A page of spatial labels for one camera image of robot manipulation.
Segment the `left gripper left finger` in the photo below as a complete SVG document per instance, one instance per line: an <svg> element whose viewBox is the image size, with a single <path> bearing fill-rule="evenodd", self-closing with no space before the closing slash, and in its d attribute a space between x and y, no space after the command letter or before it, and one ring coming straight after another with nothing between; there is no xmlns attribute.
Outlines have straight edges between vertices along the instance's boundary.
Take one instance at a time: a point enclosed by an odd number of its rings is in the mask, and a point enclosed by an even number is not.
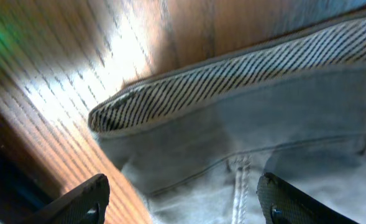
<svg viewBox="0 0 366 224"><path fill-rule="evenodd" d="M22 221L22 224L103 224L109 205L106 175L96 174Z"/></svg>

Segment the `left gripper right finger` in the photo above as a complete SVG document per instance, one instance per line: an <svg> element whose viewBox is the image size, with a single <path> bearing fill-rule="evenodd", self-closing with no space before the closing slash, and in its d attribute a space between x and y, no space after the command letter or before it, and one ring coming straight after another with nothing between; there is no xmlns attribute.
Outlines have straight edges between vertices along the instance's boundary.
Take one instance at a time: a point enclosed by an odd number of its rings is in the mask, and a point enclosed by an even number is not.
<svg viewBox="0 0 366 224"><path fill-rule="evenodd" d="M259 178L257 195L267 223L357 223L270 172Z"/></svg>

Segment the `grey shorts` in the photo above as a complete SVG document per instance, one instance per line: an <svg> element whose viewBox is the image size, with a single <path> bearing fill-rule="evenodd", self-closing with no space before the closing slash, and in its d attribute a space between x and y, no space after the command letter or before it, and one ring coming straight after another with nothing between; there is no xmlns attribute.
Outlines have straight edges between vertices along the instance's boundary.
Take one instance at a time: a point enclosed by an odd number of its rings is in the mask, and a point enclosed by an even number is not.
<svg viewBox="0 0 366 224"><path fill-rule="evenodd" d="M366 223L366 11L146 79L88 126L154 223L270 223L267 172Z"/></svg>

